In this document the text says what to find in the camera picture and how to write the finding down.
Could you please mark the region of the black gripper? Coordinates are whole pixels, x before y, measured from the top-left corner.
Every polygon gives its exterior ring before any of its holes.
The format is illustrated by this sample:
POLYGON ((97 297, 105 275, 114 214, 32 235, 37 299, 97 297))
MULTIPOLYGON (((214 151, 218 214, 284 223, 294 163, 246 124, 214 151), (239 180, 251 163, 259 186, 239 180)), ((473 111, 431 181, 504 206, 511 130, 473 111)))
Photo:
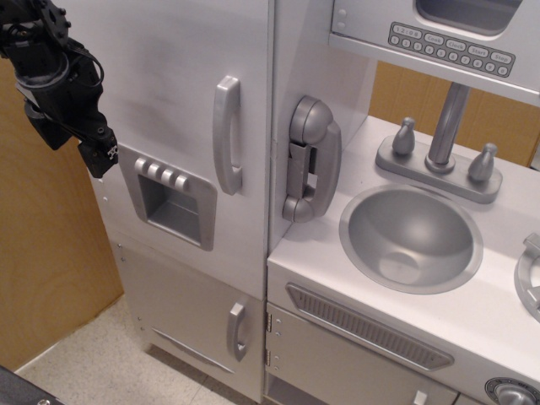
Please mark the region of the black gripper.
POLYGON ((98 109, 104 70, 84 45, 72 39, 64 47, 27 40, 15 47, 15 78, 28 118, 52 149, 77 138, 96 179, 118 163, 116 136, 98 109))

